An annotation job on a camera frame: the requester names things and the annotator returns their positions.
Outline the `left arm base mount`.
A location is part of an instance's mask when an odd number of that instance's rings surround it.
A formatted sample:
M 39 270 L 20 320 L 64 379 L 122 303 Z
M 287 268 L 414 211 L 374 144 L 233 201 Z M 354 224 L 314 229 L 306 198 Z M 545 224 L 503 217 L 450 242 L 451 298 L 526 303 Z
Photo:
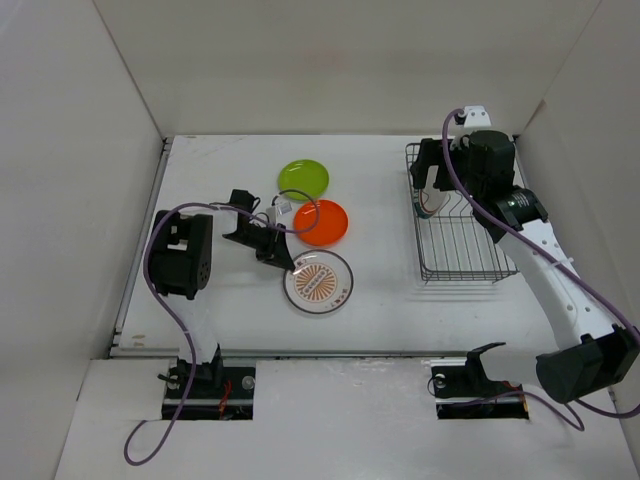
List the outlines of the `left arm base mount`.
M 163 420 L 171 420 L 184 393 L 187 377 L 178 376 L 178 368 L 168 374 L 158 374 L 165 383 L 161 406 Z M 222 371 L 219 385 L 195 380 L 178 420 L 249 421 L 253 419 L 256 368 L 254 366 L 230 366 Z

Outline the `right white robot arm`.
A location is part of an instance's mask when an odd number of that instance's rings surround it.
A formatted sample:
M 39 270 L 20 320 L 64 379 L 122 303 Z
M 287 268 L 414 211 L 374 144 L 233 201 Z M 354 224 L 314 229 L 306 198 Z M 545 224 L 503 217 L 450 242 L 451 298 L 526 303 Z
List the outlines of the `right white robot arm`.
M 639 332 L 586 284 L 557 245 L 538 197 L 514 182 L 516 148 L 499 131 L 477 130 L 455 140 L 424 138 L 410 165 L 412 187 L 455 191 L 493 243 L 516 265 L 544 311 L 557 351 L 537 356 L 535 377 L 555 402 L 621 382 L 639 355 Z

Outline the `orange sunburst patterned plate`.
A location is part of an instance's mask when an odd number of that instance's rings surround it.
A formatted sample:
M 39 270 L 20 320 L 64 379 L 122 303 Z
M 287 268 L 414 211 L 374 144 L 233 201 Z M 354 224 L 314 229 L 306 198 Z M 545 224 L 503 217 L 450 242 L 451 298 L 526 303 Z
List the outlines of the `orange sunburst patterned plate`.
M 350 299 L 355 278 L 340 255 L 313 249 L 299 254 L 293 262 L 294 269 L 283 275 L 282 287 L 286 299 L 300 312 L 330 314 Z

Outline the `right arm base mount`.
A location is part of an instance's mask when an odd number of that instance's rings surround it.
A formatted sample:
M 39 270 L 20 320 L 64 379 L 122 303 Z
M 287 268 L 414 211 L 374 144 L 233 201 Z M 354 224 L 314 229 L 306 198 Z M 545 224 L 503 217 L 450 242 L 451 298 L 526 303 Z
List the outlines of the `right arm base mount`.
M 528 420 L 522 388 L 470 373 L 464 365 L 432 365 L 428 389 L 439 420 Z

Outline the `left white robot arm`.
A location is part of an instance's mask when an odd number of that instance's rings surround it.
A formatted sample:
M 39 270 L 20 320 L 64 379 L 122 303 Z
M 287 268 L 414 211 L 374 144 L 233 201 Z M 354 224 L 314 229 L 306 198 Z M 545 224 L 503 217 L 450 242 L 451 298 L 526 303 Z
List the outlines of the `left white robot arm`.
M 212 273 L 215 212 L 232 213 L 236 223 L 222 237 L 254 251 L 258 262 L 286 272 L 294 268 L 287 236 L 295 229 L 261 217 L 256 208 L 260 199 L 246 190 L 234 189 L 227 202 L 187 202 L 156 213 L 143 254 L 144 280 L 156 301 L 183 335 L 186 352 L 163 378 L 174 391 L 187 398 L 213 396 L 229 384 L 224 372 L 219 342 L 210 328 L 203 341 L 196 329 L 168 304 L 178 296 L 193 301 L 208 285 Z

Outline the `green rimmed white plate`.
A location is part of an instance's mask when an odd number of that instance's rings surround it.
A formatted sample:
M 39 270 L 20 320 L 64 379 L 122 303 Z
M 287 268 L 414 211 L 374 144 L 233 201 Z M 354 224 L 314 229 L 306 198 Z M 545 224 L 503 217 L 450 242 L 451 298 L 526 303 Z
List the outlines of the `green rimmed white plate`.
M 414 189 L 412 191 L 414 212 L 419 219 L 429 219 L 440 211 L 448 196 L 446 191 L 441 191 L 429 184 L 422 189 Z

